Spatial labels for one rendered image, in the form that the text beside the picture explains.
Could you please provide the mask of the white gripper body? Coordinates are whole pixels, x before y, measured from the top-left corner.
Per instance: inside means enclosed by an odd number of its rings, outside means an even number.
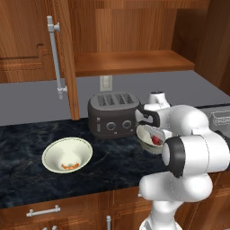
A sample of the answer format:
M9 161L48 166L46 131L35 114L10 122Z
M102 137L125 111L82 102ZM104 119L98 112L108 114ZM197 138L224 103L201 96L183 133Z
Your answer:
M163 131L161 131L159 128L153 128L148 125L145 125L144 129L150 134L151 140L152 140L152 136L155 136L160 139L161 144L165 141L165 135Z

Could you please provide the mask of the white bowl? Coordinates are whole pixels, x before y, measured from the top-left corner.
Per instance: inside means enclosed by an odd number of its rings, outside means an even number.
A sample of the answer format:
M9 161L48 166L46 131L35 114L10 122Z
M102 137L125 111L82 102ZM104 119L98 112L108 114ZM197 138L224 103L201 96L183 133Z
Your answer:
M141 146L149 153L153 155L158 155L162 153L163 150L163 144L160 146L154 145L150 134L144 129L145 125L139 125L137 127L137 137L139 138L139 141L141 143Z
M41 161L46 169L53 173L73 173L85 167L93 156L93 148L89 142L80 137L61 138L43 151ZM61 164L79 163L74 170L65 170Z

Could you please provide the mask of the orange shrimp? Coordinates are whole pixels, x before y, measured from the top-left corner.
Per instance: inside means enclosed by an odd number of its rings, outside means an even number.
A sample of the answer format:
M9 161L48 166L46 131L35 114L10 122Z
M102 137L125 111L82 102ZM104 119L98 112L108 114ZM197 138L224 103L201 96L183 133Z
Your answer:
M76 163L76 164L71 164L71 165L64 165L64 164L61 164L61 167L65 170L74 170L76 169L77 167L79 166L79 163Z

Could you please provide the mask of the dark grey toaster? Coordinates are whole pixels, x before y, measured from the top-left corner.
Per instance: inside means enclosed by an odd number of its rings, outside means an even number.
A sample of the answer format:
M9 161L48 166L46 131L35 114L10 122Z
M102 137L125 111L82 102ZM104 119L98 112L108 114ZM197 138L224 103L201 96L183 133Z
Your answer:
M132 93L95 94L88 102L88 125L100 139L128 137L136 133L135 110L140 100Z

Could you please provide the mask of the grey sink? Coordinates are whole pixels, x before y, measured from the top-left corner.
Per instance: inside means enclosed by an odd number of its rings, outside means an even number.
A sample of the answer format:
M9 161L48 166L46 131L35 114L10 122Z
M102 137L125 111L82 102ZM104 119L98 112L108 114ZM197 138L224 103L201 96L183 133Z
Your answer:
M213 131L221 131L230 137L230 106L199 108L209 120L209 127Z

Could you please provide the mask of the wooden drawer front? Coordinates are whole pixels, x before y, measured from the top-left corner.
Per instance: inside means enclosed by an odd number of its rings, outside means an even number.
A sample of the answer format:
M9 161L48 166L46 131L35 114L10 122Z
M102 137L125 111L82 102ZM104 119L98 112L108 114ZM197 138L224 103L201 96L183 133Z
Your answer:
M139 187L113 191L112 204L115 208L150 207L151 202L138 196Z
M0 208L0 228L15 227L20 225L46 222L53 219L62 219L71 216L99 213L111 208L112 191L105 191L66 199L56 199L46 202L33 203L13 208ZM35 217L26 217L26 213L33 209L40 211L61 207L60 212L50 213Z
M209 176L213 182L213 191L210 197L230 195L230 171L213 172Z

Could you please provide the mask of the wooden cupboard shelf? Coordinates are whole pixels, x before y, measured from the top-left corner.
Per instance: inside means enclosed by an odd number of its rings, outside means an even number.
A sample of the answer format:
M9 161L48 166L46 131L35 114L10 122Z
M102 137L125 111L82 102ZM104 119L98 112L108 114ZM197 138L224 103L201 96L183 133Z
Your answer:
M193 70L194 64L172 50L79 54L77 76L123 75Z

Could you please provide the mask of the wooden cupboard door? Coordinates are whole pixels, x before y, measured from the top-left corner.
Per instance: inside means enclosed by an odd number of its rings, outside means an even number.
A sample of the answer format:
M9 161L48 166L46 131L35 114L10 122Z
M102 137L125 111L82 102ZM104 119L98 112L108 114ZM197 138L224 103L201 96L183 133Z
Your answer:
M65 79L71 118L77 120L79 106L68 0L0 0L0 84L56 78L48 16L60 27L55 33L59 70Z

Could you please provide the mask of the white wall outlet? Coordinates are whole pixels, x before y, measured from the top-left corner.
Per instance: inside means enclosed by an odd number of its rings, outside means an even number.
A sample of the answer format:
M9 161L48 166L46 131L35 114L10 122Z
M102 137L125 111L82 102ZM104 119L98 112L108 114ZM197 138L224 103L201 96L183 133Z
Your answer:
M111 75L101 75L100 76L100 91L111 91L112 90L112 76Z

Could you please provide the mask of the wooden wall cupboard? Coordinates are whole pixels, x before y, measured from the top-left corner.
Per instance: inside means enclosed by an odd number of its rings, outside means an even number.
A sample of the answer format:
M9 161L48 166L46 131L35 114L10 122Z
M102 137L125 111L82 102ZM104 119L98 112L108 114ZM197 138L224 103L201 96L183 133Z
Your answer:
M75 57L172 50L230 94L230 0L68 0Z

